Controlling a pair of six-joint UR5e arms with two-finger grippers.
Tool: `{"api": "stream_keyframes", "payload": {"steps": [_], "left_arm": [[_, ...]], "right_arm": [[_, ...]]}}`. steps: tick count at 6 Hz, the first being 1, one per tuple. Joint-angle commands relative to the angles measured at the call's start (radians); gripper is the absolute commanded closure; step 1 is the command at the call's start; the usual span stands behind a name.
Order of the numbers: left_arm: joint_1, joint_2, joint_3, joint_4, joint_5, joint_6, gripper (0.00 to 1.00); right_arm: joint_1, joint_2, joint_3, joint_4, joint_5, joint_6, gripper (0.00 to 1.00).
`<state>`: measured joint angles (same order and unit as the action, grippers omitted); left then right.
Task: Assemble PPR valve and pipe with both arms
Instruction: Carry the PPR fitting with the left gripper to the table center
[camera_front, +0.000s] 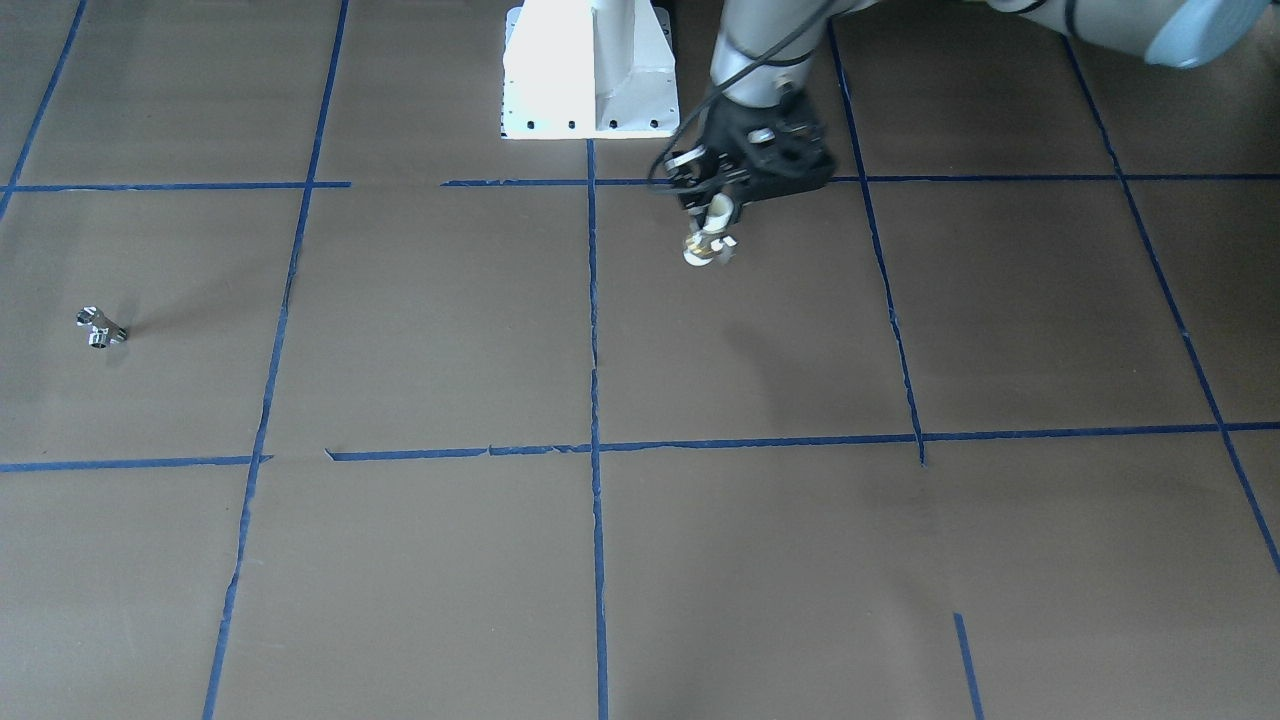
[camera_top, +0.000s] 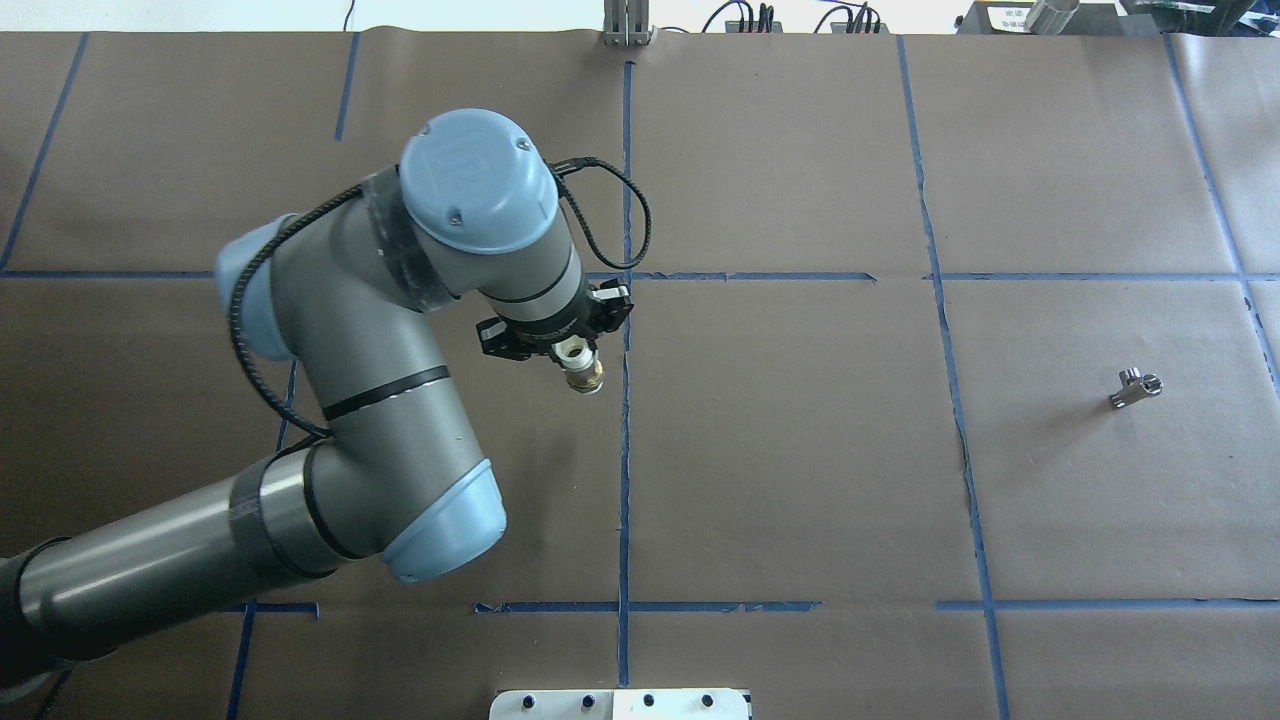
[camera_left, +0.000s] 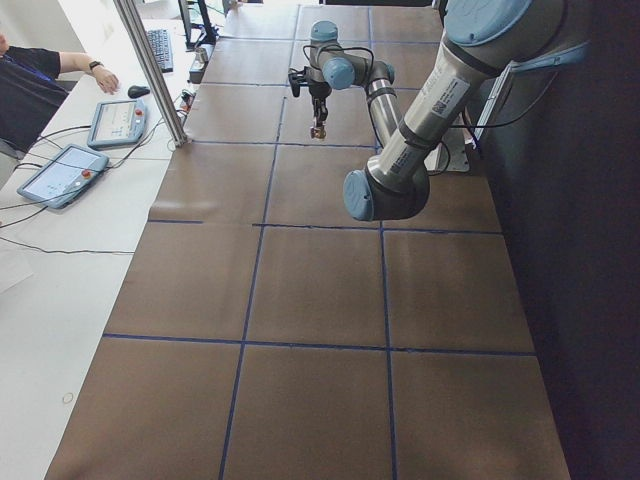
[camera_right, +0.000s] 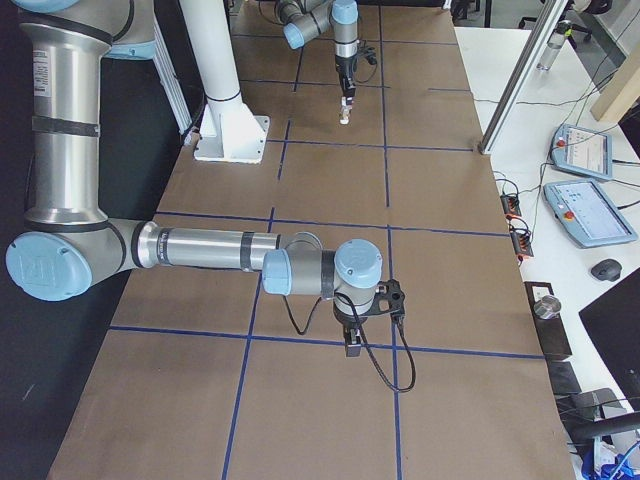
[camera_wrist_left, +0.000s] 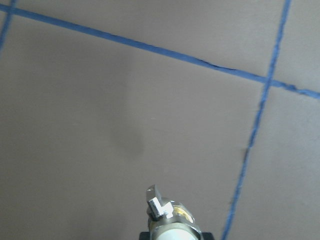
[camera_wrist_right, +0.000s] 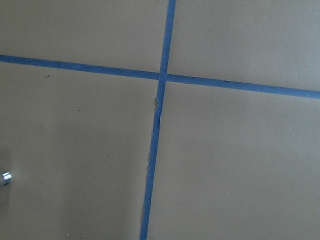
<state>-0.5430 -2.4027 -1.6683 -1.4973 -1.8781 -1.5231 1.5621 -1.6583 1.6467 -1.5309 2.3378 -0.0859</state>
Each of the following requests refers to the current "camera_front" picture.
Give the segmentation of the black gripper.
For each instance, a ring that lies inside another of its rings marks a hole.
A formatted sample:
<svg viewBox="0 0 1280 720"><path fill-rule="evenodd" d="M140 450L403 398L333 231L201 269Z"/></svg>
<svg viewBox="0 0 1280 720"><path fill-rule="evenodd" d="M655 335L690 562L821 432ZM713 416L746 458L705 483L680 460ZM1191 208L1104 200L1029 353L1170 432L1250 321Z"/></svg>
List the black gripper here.
<svg viewBox="0 0 1280 720"><path fill-rule="evenodd" d="M768 108L742 105L726 92L710 88L700 101L694 119L699 123L694 158L666 169L664 193L687 210L704 204L718 192L727 193L741 208L763 201L750 200L748 132L756 128L769 109L781 105L790 88L782 88L780 102Z"/></svg>

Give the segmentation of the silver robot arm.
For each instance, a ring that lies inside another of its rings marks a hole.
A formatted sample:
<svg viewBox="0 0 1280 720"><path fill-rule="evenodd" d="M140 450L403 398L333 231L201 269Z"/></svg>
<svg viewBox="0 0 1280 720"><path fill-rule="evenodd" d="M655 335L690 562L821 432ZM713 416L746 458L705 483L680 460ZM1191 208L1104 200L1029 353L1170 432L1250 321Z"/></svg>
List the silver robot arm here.
<svg viewBox="0 0 1280 720"><path fill-rule="evenodd" d="M648 183L694 219L724 196L736 217L749 204L826 187L837 163L806 85L827 24L867 1L727 1L704 99L676 133L699 128L685 151L669 141ZM1193 69L1239 44L1265 13L1262 1L995 1L993 10L1066 37Z"/></svg>

